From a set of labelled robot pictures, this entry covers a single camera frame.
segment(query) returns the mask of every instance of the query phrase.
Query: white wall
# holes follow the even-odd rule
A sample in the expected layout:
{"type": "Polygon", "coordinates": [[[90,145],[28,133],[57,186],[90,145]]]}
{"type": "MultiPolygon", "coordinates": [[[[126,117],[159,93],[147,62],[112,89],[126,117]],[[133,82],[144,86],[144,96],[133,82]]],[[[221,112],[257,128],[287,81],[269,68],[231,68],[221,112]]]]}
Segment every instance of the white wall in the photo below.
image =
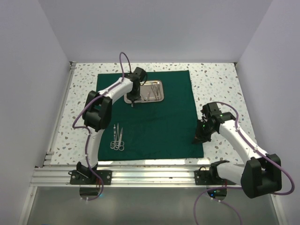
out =
{"type": "Polygon", "coordinates": [[[281,197],[291,225],[300,221],[299,11],[299,0],[273,0],[237,66],[258,143],[277,153],[296,181],[295,193],[281,197]]]}
{"type": "Polygon", "coordinates": [[[237,62],[271,0],[39,0],[69,60],[237,62]]]}
{"type": "Polygon", "coordinates": [[[0,224],[16,225],[69,63],[37,0],[0,1],[0,224]]]}

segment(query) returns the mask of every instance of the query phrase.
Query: metal tray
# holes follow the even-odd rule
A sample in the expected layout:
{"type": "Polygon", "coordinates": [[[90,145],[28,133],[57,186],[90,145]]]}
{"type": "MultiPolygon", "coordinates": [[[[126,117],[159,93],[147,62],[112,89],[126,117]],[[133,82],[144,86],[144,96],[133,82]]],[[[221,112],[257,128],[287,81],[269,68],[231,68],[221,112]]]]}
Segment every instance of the metal tray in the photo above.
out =
{"type": "MultiPolygon", "coordinates": [[[[141,99],[135,101],[135,103],[149,103],[149,102],[161,102],[164,100],[164,88],[163,83],[160,80],[146,81],[141,86],[141,99]]],[[[131,101],[124,95],[124,101],[131,104],[131,101]]]]}

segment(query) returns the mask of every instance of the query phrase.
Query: purple cable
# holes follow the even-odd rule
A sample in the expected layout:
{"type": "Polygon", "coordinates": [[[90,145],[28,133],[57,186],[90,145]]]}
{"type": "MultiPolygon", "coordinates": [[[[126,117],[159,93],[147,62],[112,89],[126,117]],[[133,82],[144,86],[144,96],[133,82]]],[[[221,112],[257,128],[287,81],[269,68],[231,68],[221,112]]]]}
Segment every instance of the purple cable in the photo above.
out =
{"type": "Polygon", "coordinates": [[[238,120],[239,120],[239,113],[238,111],[231,105],[224,103],[224,102],[216,102],[216,103],[220,103],[220,104],[224,104],[228,107],[230,107],[232,110],[234,110],[235,114],[236,114],[236,120],[235,120],[235,128],[237,129],[239,135],[241,136],[241,138],[247,143],[247,145],[249,145],[250,148],[252,148],[258,155],[260,155],[261,157],[263,157],[265,160],[267,160],[269,163],[271,163],[272,165],[274,165],[277,169],[281,170],[290,180],[291,182],[291,189],[287,192],[281,192],[281,193],[272,193],[273,195],[289,195],[291,193],[294,192],[295,190],[295,183],[294,180],[292,179],[292,177],[290,176],[290,174],[284,169],[282,168],[280,165],[278,165],[277,163],[273,162],[271,159],[269,159],[268,157],[266,157],[264,154],[262,154],[259,150],[255,150],[255,147],[247,140],[247,138],[242,134],[242,132],[240,130],[238,130],[238,120]]]}
{"type": "Polygon", "coordinates": [[[120,52],[120,55],[119,55],[119,61],[120,61],[120,66],[121,66],[121,70],[122,70],[122,81],[124,80],[124,77],[125,77],[125,73],[124,73],[124,68],[122,66],[122,59],[121,59],[121,56],[122,55],[125,55],[127,61],[128,61],[128,64],[129,64],[129,71],[131,73],[131,65],[130,65],[130,62],[129,62],[129,58],[127,57],[127,55],[124,53],[124,52],[120,52]]]}
{"type": "MultiPolygon", "coordinates": [[[[195,222],[197,225],[199,225],[198,221],[197,221],[197,217],[196,217],[196,205],[197,205],[197,201],[199,200],[199,198],[204,194],[204,193],[207,193],[208,191],[214,191],[214,190],[220,190],[220,189],[237,189],[237,190],[242,190],[241,187],[226,187],[226,186],[223,186],[223,187],[212,187],[212,188],[209,188],[203,192],[201,192],[198,197],[196,198],[195,200],[195,203],[194,203],[194,207],[193,207],[193,211],[194,211],[194,219],[195,219],[195,222]]],[[[239,217],[239,220],[240,220],[240,225],[243,224],[243,221],[242,221],[242,217],[240,216],[239,212],[236,210],[236,208],[234,208],[233,206],[231,206],[230,204],[226,203],[226,202],[223,202],[223,201],[220,201],[221,203],[227,205],[228,207],[232,208],[235,213],[238,215],[239,217]]]]}
{"type": "MultiPolygon", "coordinates": [[[[122,81],[124,80],[124,77],[125,77],[125,73],[124,73],[124,69],[123,69],[123,66],[122,66],[122,61],[121,61],[121,55],[125,55],[125,57],[127,58],[127,61],[128,61],[128,64],[129,64],[129,70],[131,72],[131,66],[130,66],[130,62],[129,62],[129,58],[127,57],[127,55],[123,52],[120,53],[119,55],[119,59],[120,59],[120,66],[121,66],[121,70],[122,70],[122,81]]],[[[86,126],[75,126],[76,123],[78,122],[79,118],[84,114],[84,112],[95,102],[97,101],[98,99],[100,99],[101,97],[103,97],[104,95],[106,95],[109,91],[111,91],[112,89],[114,89],[115,87],[117,87],[118,85],[120,85],[121,83],[118,82],[116,83],[115,85],[113,85],[112,87],[108,88],[107,91],[105,91],[103,94],[99,95],[98,97],[94,98],[93,100],[91,100],[86,106],[85,108],[79,113],[79,115],[76,117],[76,119],[74,120],[73,124],[72,124],[72,128],[73,129],[79,129],[79,128],[82,128],[82,129],[86,129],[88,130],[89,134],[88,134],[88,137],[86,139],[86,143],[85,143],[85,148],[84,148],[84,153],[86,155],[85,159],[86,159],[86,163],[88,165],[88,168],[89,170],[92,172],[92,174],[94,174],[100,181],[101,181],[101,190],[99,191],[98,195],[96,197],[93,197],[91,199],[88,199],[88,201],[91,201],[91,200],[94,200],[94,199],[97,199],[103,192],[103,189],[104,189],[104,186],[103,186],[103,180],[101,179],[101,177],[96,174],[91,166],[90,166],[90,163],[89,163],[89,159],[88,159],[88,145],[89,145],[89,141],[90,141],[90,135],[91,135],[91,131],[88,127],[86,126]]]]}

